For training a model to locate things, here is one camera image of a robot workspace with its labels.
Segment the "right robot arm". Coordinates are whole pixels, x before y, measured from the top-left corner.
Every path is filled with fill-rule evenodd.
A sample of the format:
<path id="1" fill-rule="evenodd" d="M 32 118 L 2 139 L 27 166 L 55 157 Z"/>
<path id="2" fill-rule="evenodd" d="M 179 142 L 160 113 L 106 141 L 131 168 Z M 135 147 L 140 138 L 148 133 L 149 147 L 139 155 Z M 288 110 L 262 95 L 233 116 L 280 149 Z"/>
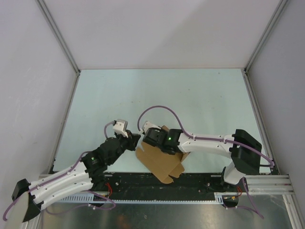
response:
<path id="1" fill-rule="evenodd" d="M 220 187 L 232 191 L 246 175 L 259 175 L 262 145 L 245 130 L 219 137 L 187 135 L 181 129 L 165 130 L 159 126 L 144 127 L 143 142 L 165 154 L 209 153 L 231 159 L 221 173 Z"/>

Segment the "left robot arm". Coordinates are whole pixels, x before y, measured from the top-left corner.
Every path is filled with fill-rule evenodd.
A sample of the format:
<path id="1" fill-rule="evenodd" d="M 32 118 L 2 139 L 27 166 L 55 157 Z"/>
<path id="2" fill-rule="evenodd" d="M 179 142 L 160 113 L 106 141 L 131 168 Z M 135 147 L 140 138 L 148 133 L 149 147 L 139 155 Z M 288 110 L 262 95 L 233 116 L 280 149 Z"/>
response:
<path id="1" fill-rule="evenodd" d="M 67 196 L 87 191 L 99 191 L 104 188 L 104 172 L 126 151 L 134 151 L 140 139 L 139 134 L 129 130 L 127 135 L 115 134 L 98 148 L 81 154 L 77 162 L 67 169 L 54 173 L 38 181 L 22 179 L 17 182 L 12 193 L 12 201 L 28 194 L 28 206 L 22 222 L 27 222 L 51 204 Z"/>

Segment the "brown cardboard paper box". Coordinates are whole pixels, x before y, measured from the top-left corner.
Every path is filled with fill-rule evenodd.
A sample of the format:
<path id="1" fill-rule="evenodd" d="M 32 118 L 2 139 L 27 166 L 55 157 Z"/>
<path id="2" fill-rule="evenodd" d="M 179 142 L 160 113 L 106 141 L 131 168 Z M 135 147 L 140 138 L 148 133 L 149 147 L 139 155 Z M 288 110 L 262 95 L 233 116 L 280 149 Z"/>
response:
<path id="1" fill-rule="evenodd" d="M 189 153 L 182 152 L 169 155 L 162 152 L 157 147 L 141 142 L 141 147 L 136 149 L 137 159 L 160 181 L 164 181 L 169 176 L 178 178 L 184 172 L 182 162 L 188 157 Z"/>

